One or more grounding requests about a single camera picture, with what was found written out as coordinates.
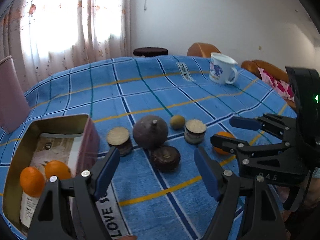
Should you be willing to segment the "right hand holding gripper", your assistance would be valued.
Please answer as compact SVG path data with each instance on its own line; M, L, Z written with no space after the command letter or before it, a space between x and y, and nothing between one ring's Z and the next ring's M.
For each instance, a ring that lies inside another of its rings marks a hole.
M301 187L306 191L308 188L308 192L306 194L306 198L304 200L304 206L307 208L312 208L318 205L319 203L319 168L316 167L315 171L312 174L312 178L310 181L310 185L308 186L308 177L301 184ZM282 203L287 200L289 196L290 189L287 187L276 186L277 193L280 197Z

